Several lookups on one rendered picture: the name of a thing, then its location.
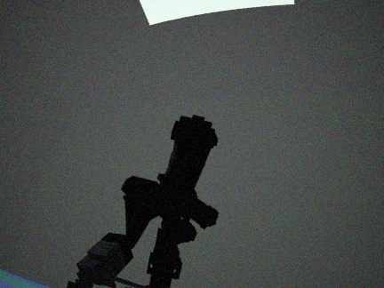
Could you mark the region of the pin with red cap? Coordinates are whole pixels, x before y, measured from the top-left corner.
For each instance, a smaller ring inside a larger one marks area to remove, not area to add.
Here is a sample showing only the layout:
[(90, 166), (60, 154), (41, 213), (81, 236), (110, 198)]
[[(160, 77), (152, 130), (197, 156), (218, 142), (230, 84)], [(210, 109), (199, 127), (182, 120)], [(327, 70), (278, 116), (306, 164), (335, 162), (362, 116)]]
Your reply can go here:
[(150, 285), (143, 286), (140, 284), (136, 284), (136, 283), (133, 283), (131, 281), (127, 281), (123, 278), (120, 278), (117, 276), (112, 276), (112, 275), (105, 273), (105, 272), (102, 272), (102, 271), (100, 271), (100, 274), (101, 274), (101, 276), (106, 277), (110, 280), (116, 281), (116, 282), (121, 283), (121, 284), (127, 284), (127, 285), (130, 285), (130, 286), (135, 287), (135, 288), (152, 288), (152, 286), (150, 286)]

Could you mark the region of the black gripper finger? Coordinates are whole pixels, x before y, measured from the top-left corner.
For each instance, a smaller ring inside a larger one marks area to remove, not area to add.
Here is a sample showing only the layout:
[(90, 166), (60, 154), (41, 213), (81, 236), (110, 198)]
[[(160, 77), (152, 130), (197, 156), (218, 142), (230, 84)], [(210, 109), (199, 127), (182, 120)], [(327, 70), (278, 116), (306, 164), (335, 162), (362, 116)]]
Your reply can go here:
[(190, 240), (183, 235), (177, 235), (173, 232), (158, 228), (153, 263), (159, 264), (178, 244), (188, 243), (189, 241)]
[(126, 246), (132, 249), (141, 235), (145, 231), (148, 223), (156, 216), (163, 214), (158, 208), (150, 203), (129, 197), (123, 196), (125, 205), (125, 218), (126, 218)]

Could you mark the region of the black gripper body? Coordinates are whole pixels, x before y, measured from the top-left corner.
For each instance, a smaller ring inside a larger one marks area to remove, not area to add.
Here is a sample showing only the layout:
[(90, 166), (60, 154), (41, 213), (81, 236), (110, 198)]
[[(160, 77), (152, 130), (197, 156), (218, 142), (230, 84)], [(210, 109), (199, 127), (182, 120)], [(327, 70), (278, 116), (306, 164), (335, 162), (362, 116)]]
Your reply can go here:
[(160, 215), (163, 219), (162, 229), (194, 241), (197, 235), (196, 228), (190, 221), (178, 219), (179, 217), (186, 219), (187, 215), (179, 208), (179, 202), (175, 198), (179, 192), (178, 196), (184, 191), (192, 196), (197, 195), (196, 182), (187, 174), (175, 170), (167, 170), (165, 174), (159, 173), (157, 178), (160, 184), (153, 180), (131, 176), (126, 179), (121, 190), (129, 197), (155, 205), (163, 213)]

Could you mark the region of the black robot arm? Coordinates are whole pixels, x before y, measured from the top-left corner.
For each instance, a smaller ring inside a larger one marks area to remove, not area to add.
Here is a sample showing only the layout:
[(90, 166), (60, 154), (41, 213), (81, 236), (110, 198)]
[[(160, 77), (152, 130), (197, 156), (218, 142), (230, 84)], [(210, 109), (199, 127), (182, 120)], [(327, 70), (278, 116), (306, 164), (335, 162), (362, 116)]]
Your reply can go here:
[[(174, 145), (167, 170), (183, 172), (197, 183), (211, 148), (218, 143), (212, 122), (205, 121), (203, 116), (181, 116), (174, 123), (171, 140), (174, 140)], [(175, 200), (187, 215), (183, 220), (192, 219), (202, 229), (216, 224), (219, 212), (215, 208), (207, 206), (197, 195), (192, 196), (184, 191), (178, 196), (179, 193)], [(159, 264), (153, 263), (153, 254), (154, 252), (150, 253), (147, 270), (147, 274), (152, 275), (149, 285), (152, 288), (171, 288), (172, 278), (179, 279), (182, 268), (178, 245)]]

